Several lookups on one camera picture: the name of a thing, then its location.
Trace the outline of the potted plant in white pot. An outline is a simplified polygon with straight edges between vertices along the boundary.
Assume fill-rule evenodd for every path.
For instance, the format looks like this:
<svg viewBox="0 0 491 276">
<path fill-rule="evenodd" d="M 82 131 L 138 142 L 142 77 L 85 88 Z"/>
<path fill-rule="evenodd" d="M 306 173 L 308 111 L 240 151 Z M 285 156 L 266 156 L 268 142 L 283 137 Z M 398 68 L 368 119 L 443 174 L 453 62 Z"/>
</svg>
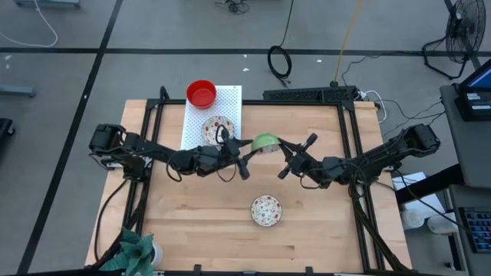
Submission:
<svg viewBox="0 0 491 276">
<path fill-rule="evenodd" d="M 120 252 L 105 261 L 100 271 L 124 269 L 125 276 L 153 276 L 154 269 L 163 260 L 163 249 L 153 240 L 153 234 L 141 237 L 123 228 L 119 246 Z"/>
</svg>

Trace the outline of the white paper sheet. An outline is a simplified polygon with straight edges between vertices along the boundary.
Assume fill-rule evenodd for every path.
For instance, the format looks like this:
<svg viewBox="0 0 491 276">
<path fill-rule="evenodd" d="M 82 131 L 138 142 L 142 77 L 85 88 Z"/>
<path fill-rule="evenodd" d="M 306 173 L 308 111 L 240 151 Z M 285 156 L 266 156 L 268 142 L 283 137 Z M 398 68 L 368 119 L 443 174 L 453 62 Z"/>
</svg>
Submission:
<svg viewBox="0 0 491 276">
<path fill-rule="evenodd" d="M 416 172 L 413 174 L 404 175 L 404 181 L 408 186 L 411 186 L 415 182 L 419 182 L 420 180 L 424 180 L 424 179 L 426 179 L 426 176 L 423 172 Z M 400 176 L 394 177 L 392 179 L 392 183 L 395 190 L 400 190 L 406 187 Z M 421 200 L 426 204 L 430 205 L 431 207 L 433 207 L 434 209 L 436 209 L 438 212 L 441 213 L 446 212 L 441 201 L 439 200 L 439 198 L 435 193 L 426 195 L 422 197 Z M 431 216 L 437 215 L 437 213 L 434 210 L 432 210 L 432 208 L 428 207 L 427 205 L 424 205 L 420 200 L 417 200 L 412 196 L 410 197 L 410 201 L 408 203 L 403 204 L 403 207 L 404 210 L 406 209 L 417 210 L 424 216 L 424 218 L 429 218 Z"/>
</svg>

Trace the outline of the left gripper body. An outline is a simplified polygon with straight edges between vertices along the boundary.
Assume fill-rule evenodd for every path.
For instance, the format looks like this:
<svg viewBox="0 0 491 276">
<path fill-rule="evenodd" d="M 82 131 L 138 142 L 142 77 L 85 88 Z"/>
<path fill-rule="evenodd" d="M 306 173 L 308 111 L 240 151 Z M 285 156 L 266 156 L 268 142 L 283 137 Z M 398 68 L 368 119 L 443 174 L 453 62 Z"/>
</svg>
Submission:
<svg viewBox="0 0 491 276">
<path fill-rule="evenodd" d="M 216 157 L 216 163 L 212 166 L 211 170 L 209 170 L 206 175 L 210 175 L 213 173 L 219 174 L 221 169 L 226 168 L 227 166 L 234 165 L 237 169 L 239 169 L 239 175 L 242 180 L 246 180 L 250 177 L 250 173 L 247 169 L 247 164 L 240 163 L 240 149 L 233 148 L 232 140 L 236 138 L 229 138 L 229 133 L 227 130 L 222 131 L 223 142 L 220 143 L 220 150 L 218 156 Z"/>
</svg>

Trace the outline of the grey metal floor foot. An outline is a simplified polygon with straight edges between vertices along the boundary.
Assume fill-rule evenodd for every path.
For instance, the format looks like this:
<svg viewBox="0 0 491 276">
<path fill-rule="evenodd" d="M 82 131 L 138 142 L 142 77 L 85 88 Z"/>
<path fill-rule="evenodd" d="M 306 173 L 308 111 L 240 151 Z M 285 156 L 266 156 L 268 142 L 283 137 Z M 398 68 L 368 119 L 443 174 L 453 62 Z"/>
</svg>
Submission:
<svg viewBox="0 0 491 276">
<path fill-rule="evenodd" d="M 36 92 L 33 87 L 0 84 L 0 95 L 35 97 Z"/>
<path fill-rule="evenodd" d="M 12 0 L 17 6 L 22 7 L 24 5 L 33 6 L 70 6 L 76 9 L 81 8 L 80 0 Z"/>
</svg>

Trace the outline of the white perforated metal shelf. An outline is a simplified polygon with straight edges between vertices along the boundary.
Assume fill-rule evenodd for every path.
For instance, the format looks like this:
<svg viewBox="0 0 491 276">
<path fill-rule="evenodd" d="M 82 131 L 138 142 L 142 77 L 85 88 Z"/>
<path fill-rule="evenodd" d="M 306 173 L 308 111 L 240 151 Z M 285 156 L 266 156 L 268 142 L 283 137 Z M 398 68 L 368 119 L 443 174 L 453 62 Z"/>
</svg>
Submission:
<svg viewBox="0 0 491 276">
<path fill-rule="evenodd" d="M 242 138 L 242 87 L 216 86 L 214 104 L 205 110 L 194 107 L 186 100 L 183 132 L 180 149 L 189 150 L 197 146 L 208 146 L 203 139 L 203 124 L 212 116 L 224 116 L 234 124 L 234 137 Z"/>
</svg>

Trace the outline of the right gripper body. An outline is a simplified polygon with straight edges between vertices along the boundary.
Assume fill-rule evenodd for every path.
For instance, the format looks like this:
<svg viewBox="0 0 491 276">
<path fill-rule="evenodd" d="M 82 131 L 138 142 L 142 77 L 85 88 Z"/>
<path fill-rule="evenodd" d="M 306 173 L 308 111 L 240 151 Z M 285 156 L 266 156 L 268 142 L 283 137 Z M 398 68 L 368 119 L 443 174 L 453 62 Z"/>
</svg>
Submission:
<svg viewBox="0 0 491 276">
<path fill-rule="evenodd" d="M 287 166 L 278 174 L 280 179 L 284 179 L 289 173 L 295 176 L 302 177 L 305 174 L 309 174 L 316 169 L 321 168 L 321 162 L 317 161 L 314 157 L 307 153 L 307 149 L 316 141 L 318 136 L 311 134 L 303 145 L 303 150 L 297 153 L 289 162 Z"/>
</svg>

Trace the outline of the white floral ceramic bowl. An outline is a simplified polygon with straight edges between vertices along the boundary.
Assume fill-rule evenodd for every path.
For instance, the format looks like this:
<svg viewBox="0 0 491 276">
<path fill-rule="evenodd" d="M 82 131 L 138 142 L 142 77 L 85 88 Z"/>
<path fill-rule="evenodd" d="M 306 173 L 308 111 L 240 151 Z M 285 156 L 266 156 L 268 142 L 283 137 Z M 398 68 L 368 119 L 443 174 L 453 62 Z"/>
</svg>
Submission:
<svg viewBox="0 0 491 276">
<path fill-rule="evenodd" d="M 236 133 L 234 123 L 224 116 L 211 116 L 202 125 L 202 138 L 210 145 L 218 146 L 223 142 L 222 131 L 227 130 L 229 138 Z"/>
<path fill-rule="evenodd" d="M 257 225 L 272 227 L 282 218 L 282 204 L 273 195 L 260 195 L 252 201 L 250 212 Z"/>
</svg>

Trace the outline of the grey desk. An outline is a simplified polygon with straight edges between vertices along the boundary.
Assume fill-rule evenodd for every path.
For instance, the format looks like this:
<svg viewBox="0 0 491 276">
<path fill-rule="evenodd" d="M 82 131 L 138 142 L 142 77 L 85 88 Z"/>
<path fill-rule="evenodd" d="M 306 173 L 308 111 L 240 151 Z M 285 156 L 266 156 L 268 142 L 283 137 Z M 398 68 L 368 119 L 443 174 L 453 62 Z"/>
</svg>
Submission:
<svg viewBox="0 0 491 276">
<path fill-rule="evenodd" d="M 464 121 L 455 87 L 442 86 L 440 94 L 465 183 L 491 189 L 491 121 Z"/>
</svg>

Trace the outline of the green ceramic bowl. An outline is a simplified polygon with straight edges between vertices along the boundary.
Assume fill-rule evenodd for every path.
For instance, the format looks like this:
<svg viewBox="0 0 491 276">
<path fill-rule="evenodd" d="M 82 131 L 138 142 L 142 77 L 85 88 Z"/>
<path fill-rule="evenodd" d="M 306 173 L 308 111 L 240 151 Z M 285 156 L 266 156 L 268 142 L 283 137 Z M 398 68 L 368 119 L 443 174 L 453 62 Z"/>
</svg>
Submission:
<svg viewBox="0 0 491 276">
<path fill-rule="evenodd" d="M 253 141 L 251 151 L 258 154 L 273 153 L 280 150 L 281 142 L 278 137 L 271 133 L 261 133 Z"/>
</svg>

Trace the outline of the black floor fan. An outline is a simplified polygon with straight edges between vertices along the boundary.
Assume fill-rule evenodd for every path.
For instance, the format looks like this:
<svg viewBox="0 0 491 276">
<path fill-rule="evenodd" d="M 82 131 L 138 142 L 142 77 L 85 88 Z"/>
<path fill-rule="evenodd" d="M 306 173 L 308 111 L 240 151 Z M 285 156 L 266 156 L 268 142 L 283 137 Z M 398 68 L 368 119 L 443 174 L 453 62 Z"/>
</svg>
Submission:
<svg viewBox="0 0 491 276">
<path fill-rule="evenodd" d="M 429 69 L 443 75 L 449 80 L 460 78 L 468 62 L 475 69 L 481 67 L 478 51 L 483 42 L 486 30 L 486 6 L 484 0 L 443 0 L 449 13 L 445 34 L 442 38 L 426 43 L 422 47 L 423 63 Z M 430 64 L 429 56 L 445 43 L 447 57 L 461 68 L 452 76 Z"/>
</svg>

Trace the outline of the black backlit keyboard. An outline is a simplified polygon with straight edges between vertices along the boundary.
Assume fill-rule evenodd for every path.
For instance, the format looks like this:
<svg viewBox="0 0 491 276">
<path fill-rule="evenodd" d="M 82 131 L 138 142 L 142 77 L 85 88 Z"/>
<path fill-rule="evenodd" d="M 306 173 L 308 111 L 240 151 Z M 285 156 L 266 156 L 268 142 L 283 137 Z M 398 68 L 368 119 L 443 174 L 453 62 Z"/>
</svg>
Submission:
<svg viewBox="0 0 491 276">
<path fill-rule="evenodd" d="M 491 254 L 491 207 L 459 208 L 470 247 L 477 254 Z"/>
</svg>

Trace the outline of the black aluminium table frame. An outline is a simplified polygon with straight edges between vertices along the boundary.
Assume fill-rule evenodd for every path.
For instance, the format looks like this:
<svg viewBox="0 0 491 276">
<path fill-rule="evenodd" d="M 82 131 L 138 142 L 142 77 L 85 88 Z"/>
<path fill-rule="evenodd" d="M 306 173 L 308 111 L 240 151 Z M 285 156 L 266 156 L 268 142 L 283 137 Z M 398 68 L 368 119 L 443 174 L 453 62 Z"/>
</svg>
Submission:
<svg viewBox="0 0 491 276">
<path fill-rule="evenodd" d="M 301 143 L 316 133 L 310 154 L 353 156 L 381 143 L 374 106 L 356 103 L 353 111 L 301 102 L 256 102 L 242 108 L 242 136 L 274 133 Z M 152 168 L 143 231 L 163 248 L 162 271 L 362 272 L 387 269 L 381 250 L 354 217 L 348 187 L 312 189 L 308 179 L 280 179 L 284 156 L 257 155 L 250 178 L 232 169 L 205 178 L 174 182 L 162 163 Z M 257 225 L 251 204 L 276 197 L 282 218 L 272 227 Z"/>
</svg>

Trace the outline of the black laptop computer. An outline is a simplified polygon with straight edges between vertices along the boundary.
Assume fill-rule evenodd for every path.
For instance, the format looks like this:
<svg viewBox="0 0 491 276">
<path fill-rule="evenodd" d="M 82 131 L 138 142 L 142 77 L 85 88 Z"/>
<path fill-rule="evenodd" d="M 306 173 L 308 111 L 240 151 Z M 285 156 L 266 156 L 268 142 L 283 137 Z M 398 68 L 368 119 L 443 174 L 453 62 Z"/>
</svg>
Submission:
<svg viewBox="0 0 491 276">
<path fill-rule="evenodd" d="M 491 58 L 456 86 L 455 104 L 464 121 L 491 121 Z"/>
</svg>

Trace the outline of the white round lid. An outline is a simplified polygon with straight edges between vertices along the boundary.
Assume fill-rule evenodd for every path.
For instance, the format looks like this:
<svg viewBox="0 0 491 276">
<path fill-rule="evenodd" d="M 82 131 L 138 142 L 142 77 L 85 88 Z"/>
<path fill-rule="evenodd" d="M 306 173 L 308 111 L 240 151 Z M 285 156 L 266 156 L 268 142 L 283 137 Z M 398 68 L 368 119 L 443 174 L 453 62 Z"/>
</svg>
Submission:
<svg viewBox="0 0 491 276">
<path fill-rule="evenodd" d="M 401 211 L 400 218 L 404 231 L 420 228 L 425 222 L 423 213 L 416 209 L 406 209 Z"/>
<path fill-rule="evenodd" d="M 449 235 L 458 232 L 459 227 L 455 224 L 455 215 L 453 213 L 447 213 L 444 216 L 453 221 L 450 222 L 442 215 L 434 215 L 427 220 L 428 229 L 437 235 Z"/>
</svg>

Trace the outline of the red plastic bowl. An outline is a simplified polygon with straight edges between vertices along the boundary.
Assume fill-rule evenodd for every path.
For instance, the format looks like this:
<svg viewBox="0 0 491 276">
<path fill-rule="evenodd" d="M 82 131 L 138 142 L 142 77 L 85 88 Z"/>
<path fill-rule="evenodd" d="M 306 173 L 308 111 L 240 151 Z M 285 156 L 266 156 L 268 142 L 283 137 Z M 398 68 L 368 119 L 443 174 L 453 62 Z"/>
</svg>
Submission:
<svg viewBox="0 0 491 276">
<path fill-rule="evenodd" d="M 205 110 L 216 100 L 216 86 L 209 80 L 195 80 L 186 89 L 186 99 L 194 107 Z"/>
</svg>

